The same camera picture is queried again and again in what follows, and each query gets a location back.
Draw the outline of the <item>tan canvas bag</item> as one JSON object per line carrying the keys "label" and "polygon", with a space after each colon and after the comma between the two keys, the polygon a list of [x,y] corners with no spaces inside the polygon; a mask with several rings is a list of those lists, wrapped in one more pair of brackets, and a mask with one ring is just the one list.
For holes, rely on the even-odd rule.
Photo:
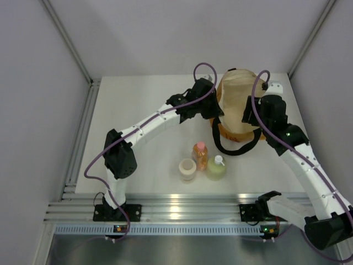
{"label": "tan canvas bag", "polygon": [[[224,155],[243,155],[253,149],[259,140],[265,139],[258,126],[242,122],[255,79],[256,74],[250,70],[232,68],[223,75],[216,89],[217,101],[224,115],[211,119],[210,124],[213,141]],[[227,150],[221,144],[222,137],[245,144],[238,150]]]}

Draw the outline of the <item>orange bottle pink cap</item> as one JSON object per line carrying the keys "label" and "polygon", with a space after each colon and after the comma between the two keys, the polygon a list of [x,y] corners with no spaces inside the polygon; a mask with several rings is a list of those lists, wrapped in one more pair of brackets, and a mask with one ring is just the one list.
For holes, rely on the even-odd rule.
{"label": "orange bottle pink cap", "polygon": [[196,163],[196,169],[204,171],[207,168],[208,150],[203,141],[196,143],[192,150],[192,158]]}

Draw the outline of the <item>green bottle white cap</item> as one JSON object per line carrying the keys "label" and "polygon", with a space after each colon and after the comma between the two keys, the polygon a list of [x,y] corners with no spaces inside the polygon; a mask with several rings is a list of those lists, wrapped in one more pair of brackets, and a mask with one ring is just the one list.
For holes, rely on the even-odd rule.
{"label": "green bottle white cap", "polygon": [[224,177],[227,170],[227,163],[223,156],[216,155],[208,159],[206,176],[212,181],[219,181]]}

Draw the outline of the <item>cream jar bottle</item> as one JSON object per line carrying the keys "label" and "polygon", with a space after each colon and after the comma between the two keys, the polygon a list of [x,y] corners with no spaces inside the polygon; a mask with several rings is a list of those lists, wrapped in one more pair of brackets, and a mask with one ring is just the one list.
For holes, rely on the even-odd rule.
{"label": "cream jar bottle", "polygon": [[196,163],[194,160],[186,158],[180,161],[179,163],[179,172],[181,175],[181,180],[184,183],[191,183],[194,181],[196,176]]}

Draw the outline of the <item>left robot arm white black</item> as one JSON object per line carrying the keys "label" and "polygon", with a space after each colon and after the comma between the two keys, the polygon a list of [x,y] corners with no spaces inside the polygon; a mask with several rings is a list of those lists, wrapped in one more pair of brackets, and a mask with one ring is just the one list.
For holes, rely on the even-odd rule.
{"label": "left robot arm white black", "polygon": [[204,119],[221,115],[215,84],[206,78],[195,80],[192,88],[171,96],[155,113],[123,131],[110,130],[103,154],[107,172],[102,203],[95,206],[94,221],[119,221],[126,205],[126,179],[137,169],[135,151],[160,133],[200,114]]}

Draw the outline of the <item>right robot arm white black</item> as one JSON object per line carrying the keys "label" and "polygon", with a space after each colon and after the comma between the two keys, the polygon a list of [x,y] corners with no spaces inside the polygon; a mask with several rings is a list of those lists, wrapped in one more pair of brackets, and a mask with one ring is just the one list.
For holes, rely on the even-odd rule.
{"label": "right robot arm white black", "polygon": [[288,122],[282,86],[264,82],[260,87],[261,96],[248,97],[242,122],[259,126],[268,145],[298,179],[312,208],[272,191],[258,198],[256,212],[262,219],[277,216],[290,222],[319,250],[352,238],[352,205],[322,169],[303,130]]}

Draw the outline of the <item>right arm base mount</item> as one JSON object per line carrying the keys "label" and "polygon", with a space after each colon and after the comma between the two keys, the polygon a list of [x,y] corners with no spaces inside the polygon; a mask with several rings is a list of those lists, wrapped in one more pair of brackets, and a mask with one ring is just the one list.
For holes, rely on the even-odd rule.
{"label": "right arm base mount", "polygon": [[255,204],[240,204],[239,213],[241,221],[250,226],[255,226],[262,221],[259,210]]}

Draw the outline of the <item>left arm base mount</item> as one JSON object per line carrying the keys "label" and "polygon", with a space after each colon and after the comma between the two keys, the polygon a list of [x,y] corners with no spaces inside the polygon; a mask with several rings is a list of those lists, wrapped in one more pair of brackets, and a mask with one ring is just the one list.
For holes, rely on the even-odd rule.
{"label": "left arm base mount", "polygon": [[[131,222],[139,222],[142,214],[141,204],[123,204],[123,211]],[[93,221],[113,222],[126,221],[126,217],[119,209],[113,209],[109,205],[97,204],[94,208]]]}

